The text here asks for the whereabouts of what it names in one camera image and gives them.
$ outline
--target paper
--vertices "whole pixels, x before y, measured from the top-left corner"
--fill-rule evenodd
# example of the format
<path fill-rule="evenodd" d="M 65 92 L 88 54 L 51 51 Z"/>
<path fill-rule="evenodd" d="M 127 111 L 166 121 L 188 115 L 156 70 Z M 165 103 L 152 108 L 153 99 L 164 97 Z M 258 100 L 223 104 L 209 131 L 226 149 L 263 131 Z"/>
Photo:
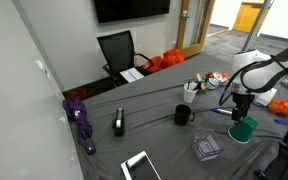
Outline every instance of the paper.
<path fill-rule="evenodd" d="M 127 82 L 133 82 L 143 78 L 144 76 L 138 72 L 135 68 L 131 68 L 120 72 L 120 74 L 127 80 Z"/>

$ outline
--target black cup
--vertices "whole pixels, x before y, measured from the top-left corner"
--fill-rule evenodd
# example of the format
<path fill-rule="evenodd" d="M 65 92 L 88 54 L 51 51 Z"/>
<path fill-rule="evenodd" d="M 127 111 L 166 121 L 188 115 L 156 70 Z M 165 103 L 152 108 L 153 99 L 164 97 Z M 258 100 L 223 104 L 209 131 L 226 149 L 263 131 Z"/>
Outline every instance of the black cup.
<path fill-rule="evenodd" d="M 176 106 L 174 120 L 179 126 L 184 126 L 188 121 L 194 121 L 195 114 L 192 113 L 191 108 L 184 104 Z"/>

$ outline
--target table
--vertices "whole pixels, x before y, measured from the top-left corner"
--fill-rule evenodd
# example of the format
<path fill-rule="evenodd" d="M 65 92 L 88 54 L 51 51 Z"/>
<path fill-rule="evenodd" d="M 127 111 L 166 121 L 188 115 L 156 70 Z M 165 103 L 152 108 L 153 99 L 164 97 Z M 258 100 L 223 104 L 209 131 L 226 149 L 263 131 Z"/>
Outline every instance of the table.
<path fill-rule="evenodd" d="M 229 137 L 227 129 L 233 125 L 229 116 L 210 111 L 218 107 L 223 87 L 197 95 L 193 103 L 187 104 L 196 113 L 195 121 L 182 127 L 175 125 L 175 107 L 185 104 L 184 83 L 196 73 L 211 71 L 232 75 L 230 63 L 202 53 L 195 59 L 85 100 L 97 152 L 88 156 L 76 144 L 84 178 L 122 179 L 120 164 L 141 151 L 146 151 L 163 180 L 254 179 L 253 170 L 265 170 L 278 153 L 277 141 L 288 131 L 288 126 L 273 122 L 281 117 L 266 108 L 252 105 L 249 116 L 258 121 L 258 127 L 245 145 Z M 287 87 L 278 84 L 276 88 L 276 98 L 288 98 Z M 230 99 L 221 108 L 230 110 L 234 106 Z M 125 111 L 126 132 L 122 137 L 114 136 L 112 130 L 119 107 Z M 70 124 L 77 141 L 76 124 Z M 225 147 L 214 160 L 199 162 L 191 148 L 192 133 L 201 129 L 213 130 Z"/>

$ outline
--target tv screen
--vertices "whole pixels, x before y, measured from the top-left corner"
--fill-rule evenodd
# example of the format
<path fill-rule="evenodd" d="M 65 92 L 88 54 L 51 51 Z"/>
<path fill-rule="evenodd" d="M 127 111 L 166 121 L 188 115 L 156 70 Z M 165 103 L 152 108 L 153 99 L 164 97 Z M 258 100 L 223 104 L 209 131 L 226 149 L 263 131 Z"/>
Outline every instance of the tv screen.
<path fill-rule="evenodd" d="M 170 0 L 94 0 L 99 23 L 167 14 Z"/>

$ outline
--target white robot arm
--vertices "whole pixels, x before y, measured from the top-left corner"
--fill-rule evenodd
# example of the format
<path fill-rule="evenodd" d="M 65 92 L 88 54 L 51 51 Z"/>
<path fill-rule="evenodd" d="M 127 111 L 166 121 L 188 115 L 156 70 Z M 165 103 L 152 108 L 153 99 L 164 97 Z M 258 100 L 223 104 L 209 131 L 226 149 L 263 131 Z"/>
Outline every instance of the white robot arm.
<path fill-rule="evenodd" d="M 220 106 L 229 98 L 225 93 L 231 86 L 236 107 L 232 120 L 238 124 L 246 115 L 254 100 L 254 93 L 263 93 L 275 86 L 279 79 L 288 74 L 288 48 L 276 56 L 269 56 L 258 50 L 241 52 L 233 58 L 233 73 L 220 99 Z"/>

